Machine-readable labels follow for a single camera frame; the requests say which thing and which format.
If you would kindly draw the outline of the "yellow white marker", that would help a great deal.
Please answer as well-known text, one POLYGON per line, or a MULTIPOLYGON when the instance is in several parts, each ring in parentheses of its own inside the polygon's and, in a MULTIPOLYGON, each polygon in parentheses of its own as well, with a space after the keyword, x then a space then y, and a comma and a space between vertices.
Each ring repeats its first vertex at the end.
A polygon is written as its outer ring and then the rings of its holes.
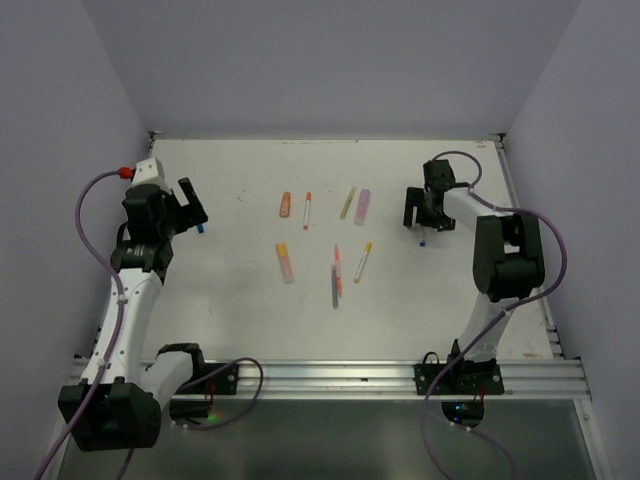
POLYGON ((367 242, 365 247, 364 247, 363 253, 362 253, 361 257, 360 257, 359 263, 357 265, 357 268, 356 268, 356 271, 355 271, 355 274, 354 274, 354 277, 353 277, 353 282, 354 283, 359 283, 361 281, 361 278, 362 278, 362 275, 363 275, 367 260, 369 258, 370 252, 371 252, 371 249, 372 249, 372 243, 371 242, 367 242))

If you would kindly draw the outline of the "red slim pen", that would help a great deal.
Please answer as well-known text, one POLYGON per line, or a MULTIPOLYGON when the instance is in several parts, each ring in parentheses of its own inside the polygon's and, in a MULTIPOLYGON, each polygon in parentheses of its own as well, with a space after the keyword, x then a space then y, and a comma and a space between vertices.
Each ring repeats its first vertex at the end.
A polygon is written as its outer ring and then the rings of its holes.
POLYGON ((341 255, 338 244, 334 244, 334 267, 336 273, 336 289, 338 298, 343 295, 342 273, 341 273, 341 255))

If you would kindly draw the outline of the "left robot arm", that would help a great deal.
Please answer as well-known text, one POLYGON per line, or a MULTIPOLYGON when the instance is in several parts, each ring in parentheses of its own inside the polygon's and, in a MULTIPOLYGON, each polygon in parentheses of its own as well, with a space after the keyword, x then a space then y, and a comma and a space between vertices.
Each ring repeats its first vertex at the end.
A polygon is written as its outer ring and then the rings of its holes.
POLYGON ((162 412, 181 388, 193 393, 208 379, 196 343, 160 348, 143 366, 142 347, 151 313, 173 258, 172 240, 208 216, 189 178, 178 185, 187 202, 158 185, 132 185, 123 207, 127 220, 102 263, 111 276, 107 310, 79 382, 61 389, 58 406, 83 452, 152 447, 162 412))

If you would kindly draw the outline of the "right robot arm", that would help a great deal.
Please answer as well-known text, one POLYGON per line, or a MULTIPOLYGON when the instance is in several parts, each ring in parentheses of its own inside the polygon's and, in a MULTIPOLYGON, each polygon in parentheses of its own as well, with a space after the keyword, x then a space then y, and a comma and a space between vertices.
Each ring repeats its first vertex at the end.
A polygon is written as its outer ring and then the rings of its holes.
POLYGON ((490 205, 458 182, 446 159, 423 165, 424 186, 406 191, 403 225, 437 232, 463 225, 474 234, 472 278, 478 291, 470 319, 445 362, 414 366, 419 395, 504 393, 497 349, 511 315, 508 307, 530 297, 545 279, 535 215, 490 205))

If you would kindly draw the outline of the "purple slim pen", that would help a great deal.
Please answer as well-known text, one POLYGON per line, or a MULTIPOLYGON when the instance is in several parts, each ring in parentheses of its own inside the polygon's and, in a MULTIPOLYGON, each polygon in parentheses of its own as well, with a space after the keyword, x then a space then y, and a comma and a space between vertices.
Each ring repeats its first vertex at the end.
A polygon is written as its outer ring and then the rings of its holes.
POLYGON ((331 292, 332 292, 332 308, 337 310, 339 308, 339 293, 338 293, 338 281, 337 281, 337 269, 335 265, 331 265, 331 292))

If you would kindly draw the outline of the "yellow green slim highlighter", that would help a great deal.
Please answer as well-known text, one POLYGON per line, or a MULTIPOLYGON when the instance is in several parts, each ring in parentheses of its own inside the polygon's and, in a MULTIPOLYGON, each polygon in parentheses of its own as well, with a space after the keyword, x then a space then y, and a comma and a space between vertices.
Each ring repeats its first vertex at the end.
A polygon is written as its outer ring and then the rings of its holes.
POLYGON ((344 220, 346 218, 347 213, 348 213, 349 208, 350 208, 350 206, 352 204, 352 201, 353 201, 353 198, 355 196, 356 191, 357 191, 356 186, 352 186, 350 188, 350 190, 349 190, 349 192, 347 194, 347 197, 345 199, 345 202, 343 204, 343 207, 341 209, 341 212, 340 212, 340 216, 339 216, 340 220, 344 220))

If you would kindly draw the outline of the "orange capped white marker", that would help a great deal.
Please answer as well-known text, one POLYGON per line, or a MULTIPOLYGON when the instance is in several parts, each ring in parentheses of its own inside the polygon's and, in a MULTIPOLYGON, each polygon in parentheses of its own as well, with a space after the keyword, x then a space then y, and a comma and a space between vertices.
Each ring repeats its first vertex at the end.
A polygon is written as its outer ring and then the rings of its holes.
POLYGON ((310 226, 310 212, 312 205, 312 193, 308 191, 305 196, 305 204, 303 211, 303 230, 308 230, 310 226))

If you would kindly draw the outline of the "orange highlighter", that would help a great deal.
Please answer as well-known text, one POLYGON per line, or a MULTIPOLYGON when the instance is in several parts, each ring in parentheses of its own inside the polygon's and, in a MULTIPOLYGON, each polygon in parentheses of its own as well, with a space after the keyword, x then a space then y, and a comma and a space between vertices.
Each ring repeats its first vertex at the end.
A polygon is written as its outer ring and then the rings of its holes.
POLYGON ((279 208, 279 216, 281 218, 288 218, 290 216, 291 211, 291 193, 289 191, 285 191, 282 195, 280 208, 279 208))

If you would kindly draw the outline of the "yellow capped pink highlighter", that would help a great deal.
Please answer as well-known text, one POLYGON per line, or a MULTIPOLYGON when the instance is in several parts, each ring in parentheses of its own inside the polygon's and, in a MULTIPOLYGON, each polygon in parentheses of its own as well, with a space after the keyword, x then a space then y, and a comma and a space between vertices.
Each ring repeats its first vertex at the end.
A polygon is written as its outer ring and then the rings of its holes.
POLYGON ((276 253, 279 261, 280 271, 285 284, 292 284, 294 282, 293 270, 288 254, 288 249, 285 243, 276 244, 276 253))

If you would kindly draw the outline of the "left base bracket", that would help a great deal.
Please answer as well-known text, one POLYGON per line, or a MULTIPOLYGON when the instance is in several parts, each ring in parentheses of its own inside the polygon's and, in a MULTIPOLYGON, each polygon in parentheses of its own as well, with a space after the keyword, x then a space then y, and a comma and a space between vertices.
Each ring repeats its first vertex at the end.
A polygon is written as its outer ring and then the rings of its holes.
POLYGON ((234 364, 194 387, 197 394, 205 396, 233 396, 237 393, 239 366, 234 364))

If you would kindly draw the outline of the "base bracket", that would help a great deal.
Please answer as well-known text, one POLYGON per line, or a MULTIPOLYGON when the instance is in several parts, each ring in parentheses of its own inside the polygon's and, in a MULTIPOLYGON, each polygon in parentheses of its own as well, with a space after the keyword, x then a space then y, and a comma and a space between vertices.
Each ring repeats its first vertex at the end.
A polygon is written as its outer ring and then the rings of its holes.
POLYGON ((234 364, 194 387, 197 394, 205 396, 233 396, 237 393, 239 366, 234 364))
MULTIPOLYGON (((422 361, 413 366, 418 395, 425 395, 436 377, 447 366, 437 353, 427 352, 422 361)), ((500 366, 495 360, 475 363, 461 360, 446 373, 433 390, 435 395, 502 395, 505 393, 500 366)))

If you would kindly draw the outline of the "right base bracket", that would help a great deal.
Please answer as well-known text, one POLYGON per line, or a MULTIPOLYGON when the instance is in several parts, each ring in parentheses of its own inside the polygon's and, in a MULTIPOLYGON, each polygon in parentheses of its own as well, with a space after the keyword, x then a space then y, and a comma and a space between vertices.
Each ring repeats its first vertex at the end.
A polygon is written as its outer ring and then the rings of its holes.
MULTIPOLYGON (((447 366, 437 353, 427 352, 422 361, 413 366, 418 395, 425 395, 436 377, 447 366)), ((475 363, 461 360, 446 373, 433 390, 435 395, 502 395, 505 393, 500 366, 495 360, 475 363)))

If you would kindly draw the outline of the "aluminium rail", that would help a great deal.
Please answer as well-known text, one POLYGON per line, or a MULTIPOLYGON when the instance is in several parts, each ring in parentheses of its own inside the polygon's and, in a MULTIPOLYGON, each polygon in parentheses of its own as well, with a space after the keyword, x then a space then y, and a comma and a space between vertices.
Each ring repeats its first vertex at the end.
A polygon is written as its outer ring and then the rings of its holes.
MULTIPOLYGON (((414 360, 243 361, 224 381, 212 380, 177 394, 178 400, 366 400, 414 401, 424 397, 414 360)), ((576 360, 501 360, 491 382, 502 394, 479 385, 448 394, 435 390, 434 401, 471 400, 587 400, 591 397, 582 363, 576 360)))

